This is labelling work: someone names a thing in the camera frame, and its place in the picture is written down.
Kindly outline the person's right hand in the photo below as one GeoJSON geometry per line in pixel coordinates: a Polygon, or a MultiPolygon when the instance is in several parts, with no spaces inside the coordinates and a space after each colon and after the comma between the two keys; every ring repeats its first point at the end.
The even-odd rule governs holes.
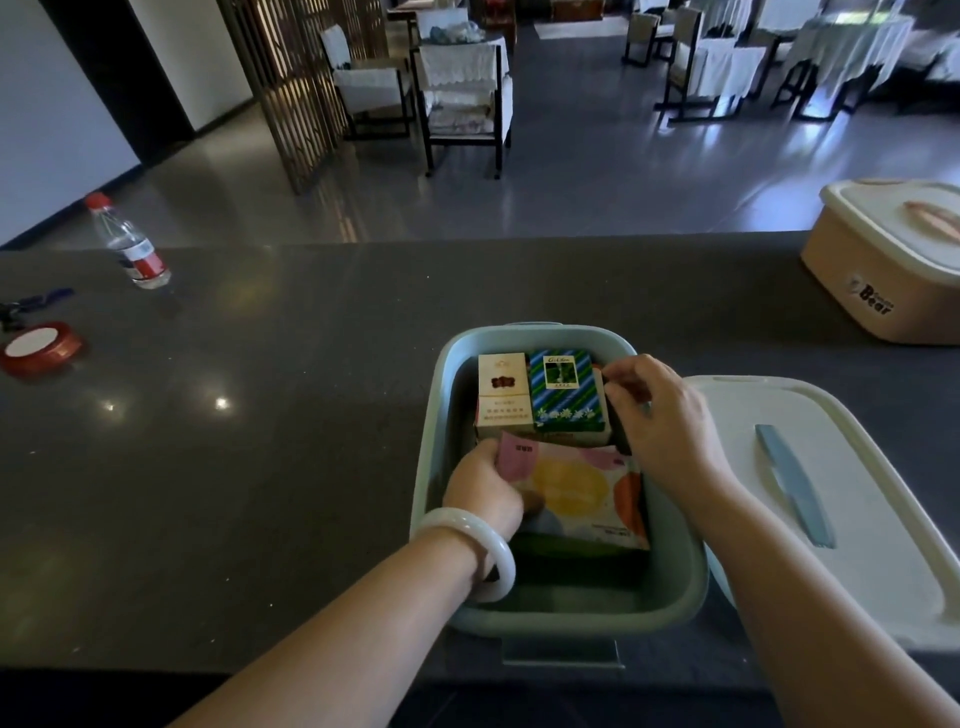
{"type": "Polygon", "coordinates": [[[647,414],[642,472],[691,520],[723,501],[738,482],[704,396],[649,354],[620,358],[603,369],[605,384],[630,390],[647,414]]]}

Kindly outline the person's left hand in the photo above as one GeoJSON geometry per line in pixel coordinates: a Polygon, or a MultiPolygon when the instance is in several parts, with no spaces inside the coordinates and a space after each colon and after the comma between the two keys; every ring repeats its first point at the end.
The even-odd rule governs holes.
{"type": "Polygon", "coordinates": [[[498,472],[498,452],[499,441],[486,439],[464,455],[448,480],[441,504],[478,516],[510,541],[524,518],[522,499],[498,472]]]}

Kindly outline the pink pastel patterned packet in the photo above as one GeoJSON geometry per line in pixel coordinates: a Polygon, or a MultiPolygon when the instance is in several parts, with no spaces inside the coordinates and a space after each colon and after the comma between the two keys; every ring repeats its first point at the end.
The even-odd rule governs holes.
{"type": "Polygon", "coordinates": [[[576,447],[505,433],[496,467],[517,490],[541,499],[519,533],[542,553],[613,556],[651,550],[643,475],[615,446],[576,447]]]}

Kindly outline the green blue striped cigarette pack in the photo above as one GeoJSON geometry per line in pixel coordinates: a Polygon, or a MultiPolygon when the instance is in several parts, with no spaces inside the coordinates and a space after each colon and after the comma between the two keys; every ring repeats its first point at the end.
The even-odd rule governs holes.
{"type": "Polygon", "coordinates": [[[607,416],[586,349],[537,349],[527,359],[534,431],[605,431],[607,416]]]}

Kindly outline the person's left forearm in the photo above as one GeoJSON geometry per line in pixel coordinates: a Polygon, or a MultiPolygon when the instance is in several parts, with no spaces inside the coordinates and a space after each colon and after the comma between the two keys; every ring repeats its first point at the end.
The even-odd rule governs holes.
{"type": "Polygon", "coordinates": [[[387,728],[486,556],[425,530],[169,728],[387,728]]]}

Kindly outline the person's right forearm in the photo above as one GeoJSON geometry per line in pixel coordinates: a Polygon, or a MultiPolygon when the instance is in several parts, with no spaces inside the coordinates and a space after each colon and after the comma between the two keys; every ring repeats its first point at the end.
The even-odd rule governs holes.
{"type": "Polygon", "coordinates": [[[669,493],[720,562],[791,728],[960,728],[960,704],[726,471],[669,493]]]}

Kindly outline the white jade bangle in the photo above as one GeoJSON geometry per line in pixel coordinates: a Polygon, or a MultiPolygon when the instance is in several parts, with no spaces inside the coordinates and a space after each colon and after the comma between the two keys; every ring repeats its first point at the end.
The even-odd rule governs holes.
{"type": "Polygon", "coordinates": [[[517,579],[517,565],[510,545],[498,531],[485,520],[473,513],[455,507],[439,507],[426,513],[411,530],[413,540],[421,531],[432,528],[445,528],[456,531],[473,540],[489,557],[497,571],[497,577],[487,581],[483,577],[472,589],[467,598],[474,603],[495,603],[502,601],[514,588],[517,579]]]}

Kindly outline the cream and brown cigarette pack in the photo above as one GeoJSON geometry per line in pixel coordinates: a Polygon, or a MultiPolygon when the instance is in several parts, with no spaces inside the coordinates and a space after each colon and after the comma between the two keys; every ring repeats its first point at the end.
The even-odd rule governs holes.
{"type": "Polygon", "coordinates": [[[479,441],[509,432],[535,434],[525,353],[490,353],[477,357],[478,393],[474,431],[479,441]]]}

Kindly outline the pale green plastic storage box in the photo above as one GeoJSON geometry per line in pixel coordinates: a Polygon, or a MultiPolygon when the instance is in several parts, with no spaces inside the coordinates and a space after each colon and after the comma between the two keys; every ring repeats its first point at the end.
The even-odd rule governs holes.
{"type": "MultiPolygon", "coordinates": [[[[471,448],[468,402],[476,394],[477,358],[547,348],[584,349],[601,364],[636,353],[626,339],[605,328],[552,321],[481,326],[450,339],[440,350],[429,388],[411,531],[440,505],[454,466],[471,448]]],[[[652,527],[652,553],[645,564],[629,569],[594,560],[588,569],[588,560],[581,560],[570,576],[562,575],[554,562],[539,583],[521,573],[500,601],[465,603],[449,627],[504,644],[546,646],[610,643],[689,622],[701,609],[710,581],[702,540],[655,486],[644,487],[641,503],[652,527]]]]}

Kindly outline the beige storage box white lid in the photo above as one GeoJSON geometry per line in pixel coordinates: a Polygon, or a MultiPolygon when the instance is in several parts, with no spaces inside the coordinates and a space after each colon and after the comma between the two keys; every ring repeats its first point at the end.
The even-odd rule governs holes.
{"type": "Polygon", "coordinates": [[[960,347],[960,186],[933,179],[844,179],[800,260],[872,336],[960,347]]]}

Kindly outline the dark chair with white cover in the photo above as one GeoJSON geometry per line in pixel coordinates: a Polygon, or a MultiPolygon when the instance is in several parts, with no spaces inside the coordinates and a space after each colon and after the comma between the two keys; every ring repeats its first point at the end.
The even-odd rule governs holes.
{"type": "Polygon", "coordinates": [[[515,106],[506,40],[423,42],[410,50],[409,61],[425,176],[437,170],[435,148],[477,147],[493,151],[491,175],[500,180],[515,106]]]}
{"type": "Polygon", "coordinates": [[[339,25],[321,30],[319,37],[345,116],[343,139],[408,139],[415,122],[409,61],[355,58],[339,25]]]}
{"type": "Polygon", "coordinates": [[[621,63],[641,68],[649,67],[654,61],[670,63],[676,49],[674,26],[675,13],[666,7],[633,11],[621,63]],[[642,57],[633,55],[634,45],[643,46],[645,54],[642,57]]]}
{"type": "Polygon", "coordinates": [[[677,8],[674,20],[663,98],[654,105],[658,122],[706,125],[737,119],[766,49],[705,37],[703,14],[696,8],[677,8]]]}

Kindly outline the light floor rug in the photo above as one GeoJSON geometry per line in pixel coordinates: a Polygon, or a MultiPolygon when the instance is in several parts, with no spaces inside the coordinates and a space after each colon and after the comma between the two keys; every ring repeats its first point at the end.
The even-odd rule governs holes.
{"type": "Polygon", "coordinates": [[[604,16],[601,19],[576,22],[536,22],[534,30],[544,42],[624,38],[629,29],[629,17],[604,16]]]}

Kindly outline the table with white tablecloth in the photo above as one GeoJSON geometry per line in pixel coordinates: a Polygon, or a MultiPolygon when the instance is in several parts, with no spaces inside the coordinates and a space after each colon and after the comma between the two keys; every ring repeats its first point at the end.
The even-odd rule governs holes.
{"type": "Polygon", "coordinates": [[[806,123],[855,113],[891,76],[914,25],[913,16],[890,11],[843,11],[806,21],[786,55],[771,109],[790,106],[792,119],[806,123]]]}

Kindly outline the dark wooden table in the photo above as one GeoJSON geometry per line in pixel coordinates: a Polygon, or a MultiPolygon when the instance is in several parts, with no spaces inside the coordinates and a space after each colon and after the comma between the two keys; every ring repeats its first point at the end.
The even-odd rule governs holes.
{"type": "Polygon", "coordinates": [[[517,43],[516,0],[381,0],[390,23],[402,23],[409,46],[428,38],[433,28],[472,21],[503,38],[512,51],[517,43]]]}

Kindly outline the wooden lattice screen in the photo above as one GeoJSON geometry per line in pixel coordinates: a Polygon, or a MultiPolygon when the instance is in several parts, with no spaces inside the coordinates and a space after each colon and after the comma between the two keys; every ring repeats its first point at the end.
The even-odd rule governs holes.
{"type": "Polygon", "coordinates": [[[382,0],[216,0],[294,194],[313,188],[347,116],[321,32],[343,30],[360,60],[385,57],[382,0]]]}

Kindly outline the clear plastic water bottle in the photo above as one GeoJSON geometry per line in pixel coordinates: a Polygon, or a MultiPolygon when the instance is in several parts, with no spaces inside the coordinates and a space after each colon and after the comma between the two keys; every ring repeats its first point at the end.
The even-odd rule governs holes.
{"type": "Polygon", "coordinates": [[[92,192],[83,202],[102,246],[114,256],[135,286],[153,290],[170,283],[172,273],[152,241],[116,210],[104,192],[92,192]]]}

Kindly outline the red ribbon roll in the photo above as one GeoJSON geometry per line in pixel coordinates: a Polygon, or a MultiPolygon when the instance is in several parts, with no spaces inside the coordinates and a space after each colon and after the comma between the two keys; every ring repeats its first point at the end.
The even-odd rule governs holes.
{"type": "Polygon", "coordinates": [[[0,370],[20,380],[59,374],[82,356],[85,339],[64,321],[30,326],[0,345],[0,370]]]}

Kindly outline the blue handled scissors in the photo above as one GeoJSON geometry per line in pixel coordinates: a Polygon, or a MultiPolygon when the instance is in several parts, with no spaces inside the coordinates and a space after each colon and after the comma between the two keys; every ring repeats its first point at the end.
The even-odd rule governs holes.
{"type": "Polygon", "coordinates": [[[46,310],[75,294],[74,288],[63,287],[44,294],[20,297],[12,301],[0,301],[0,332],[14,334],[25,331],[28,328],[27,315],[46,310]]]}

